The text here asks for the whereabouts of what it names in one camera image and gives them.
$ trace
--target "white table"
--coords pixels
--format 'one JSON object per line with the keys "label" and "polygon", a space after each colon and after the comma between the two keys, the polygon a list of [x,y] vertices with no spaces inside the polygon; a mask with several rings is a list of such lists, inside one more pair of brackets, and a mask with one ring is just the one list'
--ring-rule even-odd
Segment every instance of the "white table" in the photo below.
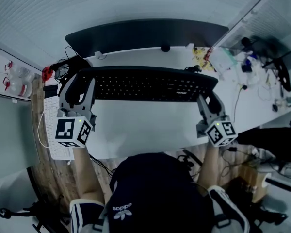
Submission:
{"label": "white table", "polygon": [[[133,50],[108,54],[104,60],[90,57],[88,61],[94,67],[129,65],[184,69],[195,65],[192,51],[186,48],[172,48],[168,53],[160,49]],[[272,72],[268,73],[273,85],[275,77]],[[203,71],[202,74],[219,79],[215,72]],[[241,77],[245,74],[240,71],[238,75]],[[219,80],[214,92],[224,103],[226,114],[233,119],[234,105],[240,89],[239,78],[236,70],[226,71],[223,77],[225,80]],[[272,88],[271,94],[263,88],[259,89],[262,99],[270,99],[266,101],[258,97],[259,85],[241,92],[235,120],[238,133],[291,111],[291,108],[272,111],[274,99],[279,98],[278,84],[277,82],[277,86]],[[197,103],[95,100],[92,112],[97,115],[96,127],[95,132],[89,136],[87,147],[97,159],[177,150],[208,141],[207,137],[197,139],[196,124],[202,120]]]}

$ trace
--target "forearm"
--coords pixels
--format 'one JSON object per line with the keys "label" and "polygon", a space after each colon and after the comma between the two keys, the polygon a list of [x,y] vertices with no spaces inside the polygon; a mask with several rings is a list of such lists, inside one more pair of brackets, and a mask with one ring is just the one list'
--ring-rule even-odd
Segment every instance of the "forearm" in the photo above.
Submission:
{"label": "forearm", "polygon": [[214,147],[210,142],[207,145],[205,159],[200,170],[197,184],[208,189],[218,183],[218,158],[219,148]]}
{"label": "forearm", "polygon": [[73,149],[77,187],[81,198],[104,203],[103,192],[86,148]]}

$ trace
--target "white keyboard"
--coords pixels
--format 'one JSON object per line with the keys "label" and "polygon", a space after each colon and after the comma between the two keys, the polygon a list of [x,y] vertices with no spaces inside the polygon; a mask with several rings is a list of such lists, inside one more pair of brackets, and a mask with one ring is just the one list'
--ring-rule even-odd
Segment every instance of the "white keyboard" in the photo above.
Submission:
{"label": "white keyboard", "polygon": [[54,160],[74,160],[72,148],[66,148],[54,140],[53,130],[58,108],[58,96],[44,99],[44,122],[49,151]]}

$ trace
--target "bottle label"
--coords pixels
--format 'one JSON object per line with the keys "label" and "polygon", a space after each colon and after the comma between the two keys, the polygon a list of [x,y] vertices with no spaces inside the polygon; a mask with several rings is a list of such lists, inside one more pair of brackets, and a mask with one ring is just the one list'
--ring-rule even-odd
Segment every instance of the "bottle label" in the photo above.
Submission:
{"label": "bottle label", "polygon": [[19,96],[23,97],[25,95],[26,91],[27,91],[27,86],[23,84],[23,87],[21,88]]}

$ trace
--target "wooden floor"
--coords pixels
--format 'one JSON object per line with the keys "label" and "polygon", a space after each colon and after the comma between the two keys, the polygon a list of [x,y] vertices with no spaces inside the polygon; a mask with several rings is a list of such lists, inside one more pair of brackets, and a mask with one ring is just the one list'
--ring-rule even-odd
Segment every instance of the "wooden floor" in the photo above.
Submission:
{"label": "wooden floor", "polygon": [[[50,156],[49,150],[44,148],[38,140],[37,137],[37,126],[39,119],[43,112],[43,98],[44,92],[42,90],[43,84],[40,79],[34,80],[33,82],[33,92],[31,96],[32,100],[32,120],[33,120],[33,128],[35,135],[35,142],[37,145],[38,155],[40,158],[40,163],[36,166],[31,167],[31,171],[33,174],[33,178],[39,189],[41,194],[47,194],[48,199],[52,203],[57,203],[57,198],[60,195],[63,195],[61,203],[61,211],[64,213],[69,212],[69,203],[79,197],[76,182],[75,182],[75,172],[74,172],[74,162],[71,162],[71,165],[67,165],[67,161],[55,161]],[[39,128],[39,135],[42,143],[44,145],[48,145],[46,129],[44,125],[44,120],[41,120],[41,125]],[[251,146],[245,145],[236,145],[239,152],[228,152],[224,150],[220,150],[221,153],[224,153],[223,158],[221,157],[218,164],[218,177],[219,177],[219,185],[224,185],[228,183],[230,180],[238,176],[238,168],[239,166],[235,166],[231,170],[225,168],[230,164],[240,164],[247,158],[247,155],[244,153],[249,153],[252,149]],[[203,161],[206,151],[206,144],[198,145],[187,148],[187,150],[191,151],[195,154],[201,161]],[[170,151],[166,152],[168,155],[178,157],[182,155],[183,152],[180,151]],[[102,160],[103,164],[108,167],[110,170],[113,170],[118,167],[118,165],[124,160],[121,159],[108,159]],[[105,195],[106,202],[109,200],[111,196],[111,190],[109,188],[110,177],[107,172],[93,163],[96,174],[100,181],[102,190]],[[191,171],[191,175],[194,177],[196,181],[198,179],[200,166],[195,163]]]}

